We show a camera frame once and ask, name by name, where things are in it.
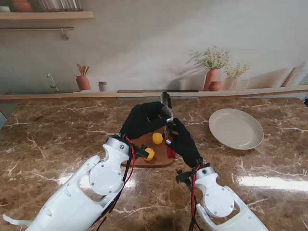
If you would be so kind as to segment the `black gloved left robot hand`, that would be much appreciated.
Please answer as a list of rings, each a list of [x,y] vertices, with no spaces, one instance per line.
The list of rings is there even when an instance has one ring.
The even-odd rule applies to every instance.
[[[163,112],[163,107],[161,102],[134,106],[120,130],[120,136],[134,140],[170,123],[173,118]]]

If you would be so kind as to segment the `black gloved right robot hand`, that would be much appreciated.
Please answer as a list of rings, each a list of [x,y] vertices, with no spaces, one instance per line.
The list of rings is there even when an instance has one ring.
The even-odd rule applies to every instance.
[[[175,117],[173,122],[172,129],[177,134],[173,135],[173,140],[167,139],[165,141],[166,146],[179,154],[190,168],[197,167],[202,163],[203,159],[197,150],[190,132],[178,118]]]

